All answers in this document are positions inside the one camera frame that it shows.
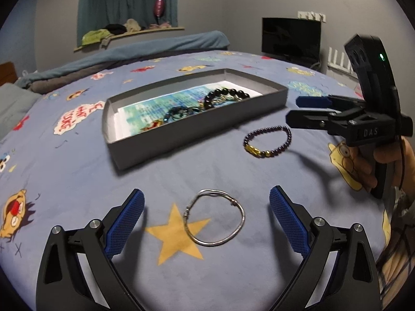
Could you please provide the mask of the right forearm patterned sleeve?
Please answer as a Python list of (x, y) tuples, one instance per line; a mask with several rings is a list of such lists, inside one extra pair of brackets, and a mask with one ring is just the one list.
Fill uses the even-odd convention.
[(394, 187), (383, 214), (386, 245), (376, 268), (385, 309), (398, 295), (414, 271), (414, 200)]

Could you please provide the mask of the person's right hand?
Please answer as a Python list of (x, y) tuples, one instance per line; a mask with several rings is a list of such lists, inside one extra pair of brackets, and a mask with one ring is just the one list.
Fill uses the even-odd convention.
[[(378, 181), (374, 175), (374, 163), (365, 158), (358, 147), (350, 147), (350, 153), (360, 183), (366, 189), (376, 187)], [(392, 186), (401, 189), (408, 197), (414, 197), (414, 150), (405, 137), (402, 137), (401, 143), (375, 149), (373, 159), (380, 164), (392, 164)]]

